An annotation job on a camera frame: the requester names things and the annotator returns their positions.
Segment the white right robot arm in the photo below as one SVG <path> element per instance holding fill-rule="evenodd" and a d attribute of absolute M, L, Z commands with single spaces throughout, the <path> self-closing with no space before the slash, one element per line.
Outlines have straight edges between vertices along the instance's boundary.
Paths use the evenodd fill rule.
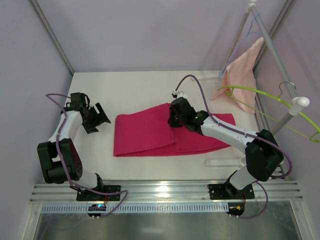
<path fill-rule="evenodd" d="M 244 154 L 245 166 L 235 171 L 222 186 L 221 192 L 228 199 L 241 198 L 244 188 L 256 181 L 266 182 L 284 160 L 268 130 L 246 131 L 207 111 L 196 111 L 184 97 L 176 98 L 169 109 L 168 124 L 171 127 L 184 127 L 190 132 L 217 139 Z"/>

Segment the pink trousers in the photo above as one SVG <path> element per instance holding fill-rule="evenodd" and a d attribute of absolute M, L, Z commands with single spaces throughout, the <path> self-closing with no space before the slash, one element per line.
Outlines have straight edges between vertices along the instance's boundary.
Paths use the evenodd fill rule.
<path fill-rule="evenodd" d="M 170 104 L 120 114 L 115 119 L 115 157 L 174 157 L 214 152 L 229 145 L 218 139 L 168 124 Z"/>

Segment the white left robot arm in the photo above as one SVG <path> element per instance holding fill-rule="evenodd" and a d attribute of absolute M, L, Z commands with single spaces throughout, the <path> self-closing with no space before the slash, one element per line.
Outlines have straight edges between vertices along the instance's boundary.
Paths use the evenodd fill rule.
<path fill-rule="evenodd" d="M 79 192 L 106 195 L 102 178 L 97 173 L 84 169 L 81 158 L 74 145 L 80 127 L 87 134 L 98 132 L 102 124 L 109 124 L 100 103 L 91 105 L 89 97 L 82 92 L 68 96 L 61 109 L 59 124 L 46 142 L 39 143 L 37 154 L 44 181 L 47 184 L 63 184 Z"/>

